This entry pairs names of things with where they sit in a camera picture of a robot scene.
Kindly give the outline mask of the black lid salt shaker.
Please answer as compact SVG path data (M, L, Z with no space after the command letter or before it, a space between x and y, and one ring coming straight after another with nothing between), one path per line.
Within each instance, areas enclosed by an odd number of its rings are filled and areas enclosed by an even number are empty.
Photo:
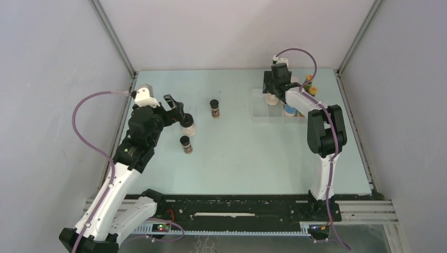
M267 94L267 104L270 106L275 106L279 103L279 99L274 94Z
M180 121L183 134L188 137L193 137L196 134L196 126L191 114L186 113L184 118Z

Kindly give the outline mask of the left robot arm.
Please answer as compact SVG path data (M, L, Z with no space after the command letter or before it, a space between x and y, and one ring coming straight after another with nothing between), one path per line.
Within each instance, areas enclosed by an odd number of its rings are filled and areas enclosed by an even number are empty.
M147 89L136 92L118 92L131 96L135 105L128 121L126 137L113 157L89 143L76 126L76 115L83 103L112 91L93 93L83 98L74 108L72 128L88 147L104 156L109 162L106 180L92 205L73 228L64 228L59 240L68 252L118 252L137 226L147 219L161 219L166 215L163 195L153 190L143 192L136 204L118 217L115 216L128 190L143 174L154 156L157 142L165 127L176 122L190 123L193 118L185 113L184 104L167 94L163 98L171 108L167 111Z

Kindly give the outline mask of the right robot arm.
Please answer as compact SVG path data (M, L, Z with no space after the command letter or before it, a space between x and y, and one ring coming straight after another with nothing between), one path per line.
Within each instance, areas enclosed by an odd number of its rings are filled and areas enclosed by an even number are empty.
M317 179L310 192L315 201L307 205L307 215L321 220L328 213L327 200L334 195L334 170L339 153L347 143L342 108L317 101L304 86L291 81L291 71L286 63L274 63L264 73L263 93L271 94L284 104L307 114L307 144L312 153L320 156Z

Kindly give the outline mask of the clear plastic organizer tray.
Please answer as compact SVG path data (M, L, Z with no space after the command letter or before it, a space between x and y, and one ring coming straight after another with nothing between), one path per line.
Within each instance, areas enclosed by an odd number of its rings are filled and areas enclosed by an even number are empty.
M262 89L251 89L249 100L253 123L305 124L307 122L304 117L286 116L282 101L276 105L269 105L267 95L262 93Z

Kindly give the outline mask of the small dark pepper bottle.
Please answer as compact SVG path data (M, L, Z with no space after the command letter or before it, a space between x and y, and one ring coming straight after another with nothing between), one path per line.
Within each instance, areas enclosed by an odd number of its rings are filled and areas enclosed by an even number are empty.
M191 142L190 142L190 138L188 136L183 135L180 138L179 141L180 141L180 143L182 145L182 148L183 148L183 151L184 151L185 154L191 154L193 152L193 148L192 148L192 145L191 145Z

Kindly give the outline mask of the small black cap spice bottle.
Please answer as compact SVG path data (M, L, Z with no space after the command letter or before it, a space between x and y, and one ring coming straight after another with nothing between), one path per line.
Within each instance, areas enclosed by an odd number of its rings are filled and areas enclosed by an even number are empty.
M210 101L210 108L211 108L211 115L214 119L217 119L220 117L220 111L219 111L219 101L216 99L212 99Z

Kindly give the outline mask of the left circuit board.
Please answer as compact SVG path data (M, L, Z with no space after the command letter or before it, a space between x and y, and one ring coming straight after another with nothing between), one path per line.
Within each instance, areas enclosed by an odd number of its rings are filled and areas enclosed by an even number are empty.
M153 223L151 226L152 233L167 233L171 229L171 224L168 223Z

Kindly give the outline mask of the circuit board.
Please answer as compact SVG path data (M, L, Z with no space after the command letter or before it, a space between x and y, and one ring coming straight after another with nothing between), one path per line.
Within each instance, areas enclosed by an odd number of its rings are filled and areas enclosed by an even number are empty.
M310 225L308 232L310 234L322 234L322 235L329 235L330 234L330 228L331 225L324 224L324 225Z
M171 224L168 223L153 223L151 226L152 233L167 233L171 229Z

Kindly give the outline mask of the right circuit board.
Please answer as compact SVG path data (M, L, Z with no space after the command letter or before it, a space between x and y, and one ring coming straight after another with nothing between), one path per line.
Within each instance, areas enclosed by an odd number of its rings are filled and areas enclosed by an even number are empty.
M324 225L310 225L308 232L310 234L322 234L322 235L329 235L330 234L330 228L331 225L324 224Z

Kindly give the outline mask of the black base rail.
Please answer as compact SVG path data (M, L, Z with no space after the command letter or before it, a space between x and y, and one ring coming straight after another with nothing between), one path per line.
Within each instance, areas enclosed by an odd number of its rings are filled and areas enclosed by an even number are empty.
M341 221L339 205L310 194L160 195L157 217L193 232L300 232L301 225Z

